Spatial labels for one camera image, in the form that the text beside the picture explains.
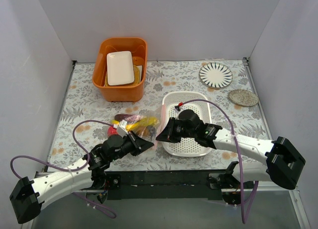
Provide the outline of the brown toy kiwi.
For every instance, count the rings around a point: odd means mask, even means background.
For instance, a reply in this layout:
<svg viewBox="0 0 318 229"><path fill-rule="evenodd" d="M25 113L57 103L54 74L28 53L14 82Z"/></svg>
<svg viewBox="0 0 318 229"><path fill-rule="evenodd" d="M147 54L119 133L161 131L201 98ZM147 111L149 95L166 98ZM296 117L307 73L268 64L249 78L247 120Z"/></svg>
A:
<svg viewBox="0 0 318 229"><path fill-rule="evenodd" d="M139 137L148 137L149 136L149 130L147 128L142 128L138 132Z"/></svg>

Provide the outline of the dark brown toy mangosteen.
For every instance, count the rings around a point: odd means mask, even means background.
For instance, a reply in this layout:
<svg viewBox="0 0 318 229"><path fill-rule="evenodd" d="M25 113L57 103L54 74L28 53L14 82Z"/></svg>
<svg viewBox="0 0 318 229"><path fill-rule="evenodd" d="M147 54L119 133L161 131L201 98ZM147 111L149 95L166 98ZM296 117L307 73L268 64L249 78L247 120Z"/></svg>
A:
<svg viewBox="0 0 318 229"><path fill-rule="evenodd" d="M147 126L147 130L149 132L149 136L154 136L156 134L156 129L154 126Z"/></svg>

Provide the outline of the clear zip top bag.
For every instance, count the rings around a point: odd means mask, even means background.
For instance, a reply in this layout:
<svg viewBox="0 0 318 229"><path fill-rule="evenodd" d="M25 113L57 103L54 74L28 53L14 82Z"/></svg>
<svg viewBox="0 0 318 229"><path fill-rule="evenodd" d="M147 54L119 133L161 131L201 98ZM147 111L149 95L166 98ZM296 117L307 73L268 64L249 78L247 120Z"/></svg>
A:
<svg viewBox="0 0 318 229"><path fill-rule="evenodd" d="M163 129L166 106L162 105L156 110L147 110L137 114L117 114L111 121L112 126L107 130L107 135L117 135L117 127L125 126L126 132L133 131L137 136L154 143L152 150L156 150L158 142L155 140Z"/></svg>

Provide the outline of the yellow toy banana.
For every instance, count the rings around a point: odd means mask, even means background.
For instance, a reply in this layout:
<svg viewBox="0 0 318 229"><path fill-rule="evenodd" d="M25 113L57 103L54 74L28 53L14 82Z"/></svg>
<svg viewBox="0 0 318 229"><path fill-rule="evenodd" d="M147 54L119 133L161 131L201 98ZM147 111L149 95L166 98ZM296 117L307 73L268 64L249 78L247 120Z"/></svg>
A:
<svg viewBox="0 0 318 229"><path fill-rule="evenodd" d="M127 131L136 130L138 127L144 127L148 125L148 119L144 118L139 120L138 122L127 122L126 129Z"/></svg>

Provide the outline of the red toy apple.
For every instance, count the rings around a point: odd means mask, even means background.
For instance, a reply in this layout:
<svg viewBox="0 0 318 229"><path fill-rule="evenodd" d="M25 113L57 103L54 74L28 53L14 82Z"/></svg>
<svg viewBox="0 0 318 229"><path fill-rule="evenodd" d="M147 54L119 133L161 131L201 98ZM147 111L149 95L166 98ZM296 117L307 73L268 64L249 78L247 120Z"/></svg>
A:
<svg viewBox="0 0 318 229"><path fill-rule="evenodd" d="M107 130L107 136L110 137L112 135L117 135L117 129L115 129L114 127L109 127Z"/></svg>

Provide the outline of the purple toy eggplant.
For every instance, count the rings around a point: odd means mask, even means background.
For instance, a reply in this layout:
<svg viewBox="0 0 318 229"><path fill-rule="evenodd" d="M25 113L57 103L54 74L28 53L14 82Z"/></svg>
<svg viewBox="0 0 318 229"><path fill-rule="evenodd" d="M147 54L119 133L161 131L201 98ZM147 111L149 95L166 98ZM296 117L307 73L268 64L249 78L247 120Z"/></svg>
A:
<svg viewBox="0 0 318 229"><path fill-rule="evenodd" d="M142 119L142 116L139 114L117 114L114 117L114 120L120 122L125 120L127 122L138 122Z"/></svg>

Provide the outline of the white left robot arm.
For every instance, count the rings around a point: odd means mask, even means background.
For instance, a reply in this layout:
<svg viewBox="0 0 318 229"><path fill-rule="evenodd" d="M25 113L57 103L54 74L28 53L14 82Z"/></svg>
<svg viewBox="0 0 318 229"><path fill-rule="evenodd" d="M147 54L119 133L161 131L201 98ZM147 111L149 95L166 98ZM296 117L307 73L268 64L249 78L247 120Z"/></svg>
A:
<svg viewBox="0 0 318 229"><path fill-rule="evenodd" d="M36 218L51 203L82 189L101 190L110 185L105 170L127 154L138 156L154 146L134 132L112 135L61 171L43 177L18 180L9 199L19 224Z"/></svg>

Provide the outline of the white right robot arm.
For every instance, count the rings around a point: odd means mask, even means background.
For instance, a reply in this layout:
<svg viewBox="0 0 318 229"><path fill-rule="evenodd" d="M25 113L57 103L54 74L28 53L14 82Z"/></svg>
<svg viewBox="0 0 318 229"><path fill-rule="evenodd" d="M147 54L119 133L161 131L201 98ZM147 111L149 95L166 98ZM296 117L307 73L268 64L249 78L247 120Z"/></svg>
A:
<svg viewBox="0 0 318 229"><path fill-rule="evenodd" d="M192 138L206 148L236 152L255 161L243 167L243 175L237 163L228 167L225 183L231 188L238 187L245 180L272 181L284 189L294 190L306 164L304 157L287 138L278 137L273 141L233 135L219 125L203 122L189 109L181 111L177 118L169 118L156 140L180 143L183 138Z"/></svg>

